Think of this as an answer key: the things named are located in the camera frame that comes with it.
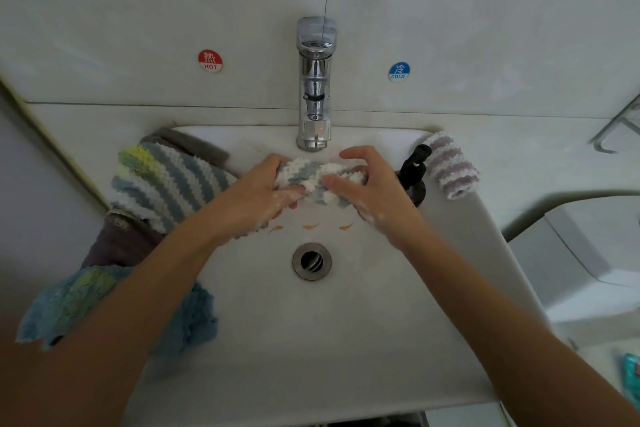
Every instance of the drain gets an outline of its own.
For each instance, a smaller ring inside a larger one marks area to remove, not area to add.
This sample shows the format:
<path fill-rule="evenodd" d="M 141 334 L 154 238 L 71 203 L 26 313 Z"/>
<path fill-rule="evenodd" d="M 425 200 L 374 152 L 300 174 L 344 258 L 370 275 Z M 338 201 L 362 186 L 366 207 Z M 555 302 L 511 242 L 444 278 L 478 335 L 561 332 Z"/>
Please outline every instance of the drain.
<path fill-rule="evenodd" d="M 317 243 L 305 243 L 293 254 L 293 270 L 305 280 L 319 280 L 331 270 L 331 255 Z"/>

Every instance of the chrome faucet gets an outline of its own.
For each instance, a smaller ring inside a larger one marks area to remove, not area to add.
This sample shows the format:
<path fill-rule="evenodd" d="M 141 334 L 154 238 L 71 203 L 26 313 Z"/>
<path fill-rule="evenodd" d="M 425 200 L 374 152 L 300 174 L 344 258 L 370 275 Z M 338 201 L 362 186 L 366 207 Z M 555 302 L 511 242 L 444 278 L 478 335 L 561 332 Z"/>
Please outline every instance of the chrome faucet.
<path fill-rule="evenodd" d="M 298 20 L 296 46 L 300 53 L 300 117 L 298 147 L 308 152 L 324 149 L 331 140 L 329 77 L 335 51 L 335 22 L 324 17 Z"/>

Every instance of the white ceramic sink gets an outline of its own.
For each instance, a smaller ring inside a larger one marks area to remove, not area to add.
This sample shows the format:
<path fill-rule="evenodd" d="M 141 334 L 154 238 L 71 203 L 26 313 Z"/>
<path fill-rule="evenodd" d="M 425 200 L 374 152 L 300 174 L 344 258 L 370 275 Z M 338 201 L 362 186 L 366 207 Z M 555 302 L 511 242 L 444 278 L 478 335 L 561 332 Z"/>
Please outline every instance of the white ceramic sink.
<path fill-rule="evenodd" d="M 339 160 L 376 146 L 399 169 L 428 133 L 333 127 L 328 149 L 296 147 L 296 127 L 209 126 L 181 131 L 231 155 L 243 174 L 268 153 Z M 544 313 L 477 195 L 447 201 L 427 180 L 420 211 L 494 286 Z M 316 282 L 292 269 L 319 243 L 333 267 Z M 495 399 L 462 336 L 404 256 L 355 210 L 303 202 L 269 228 L 216 250 L 200 281 L 215 296 L 218 337 L 171 363 L 149 365 L 126 425 L 292 426 Z"/>

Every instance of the round red and white sticker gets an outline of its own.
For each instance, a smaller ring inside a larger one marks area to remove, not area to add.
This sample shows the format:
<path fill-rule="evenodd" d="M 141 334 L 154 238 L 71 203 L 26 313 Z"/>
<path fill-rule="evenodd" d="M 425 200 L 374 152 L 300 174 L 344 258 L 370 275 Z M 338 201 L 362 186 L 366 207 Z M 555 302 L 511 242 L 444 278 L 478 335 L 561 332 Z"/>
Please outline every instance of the round red and white sticker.
<path fill-rule="evenodd" d="M 200 51 L 198 62 L 209 73 L 218 73 L 222 69 L 222 58 L 217 52 L 210 49 Z"/>

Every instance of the toilet tank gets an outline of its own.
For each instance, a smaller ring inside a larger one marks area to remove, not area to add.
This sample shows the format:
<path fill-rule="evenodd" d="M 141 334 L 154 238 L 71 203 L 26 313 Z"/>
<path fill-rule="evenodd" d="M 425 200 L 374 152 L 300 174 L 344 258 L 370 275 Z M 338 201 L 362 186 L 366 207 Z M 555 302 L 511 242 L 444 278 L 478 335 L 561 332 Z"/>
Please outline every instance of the toilet tank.
<path fill-rule="evenodd" d="M 640 306 L 640 196 L 562 204 L 509 246 L 553 322 Z"/>

